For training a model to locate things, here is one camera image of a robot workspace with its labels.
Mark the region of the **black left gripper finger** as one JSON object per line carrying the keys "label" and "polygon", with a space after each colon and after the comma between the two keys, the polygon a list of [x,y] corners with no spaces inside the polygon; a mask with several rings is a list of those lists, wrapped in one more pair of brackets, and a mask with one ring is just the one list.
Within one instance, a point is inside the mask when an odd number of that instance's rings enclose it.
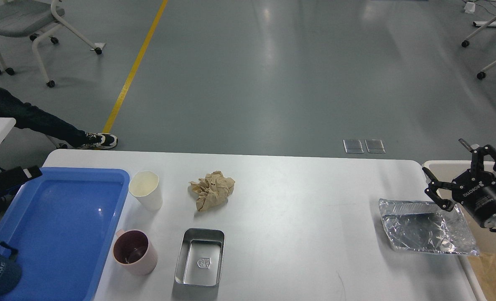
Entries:
{"label": "black left gripper finger", "polygon": [[0,173],[0,196],[6,195],[10,190],[20,187],[24,183],[42,176],[39,167],[32,166],[23,169],[20,166]]}

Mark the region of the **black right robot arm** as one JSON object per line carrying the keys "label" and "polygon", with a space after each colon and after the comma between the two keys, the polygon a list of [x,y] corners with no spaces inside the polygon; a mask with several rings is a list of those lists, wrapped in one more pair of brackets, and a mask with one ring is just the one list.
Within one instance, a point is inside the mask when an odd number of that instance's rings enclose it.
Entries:
{"label": "black right robot arm", "polygon": [[442,210],[462,205],[480,227],[496,233],[496,149],[492,145],[470,145],[458,140],[472,155],[470,168],[450,182],[440,181],[423,167],[429,179],[425,193]]}

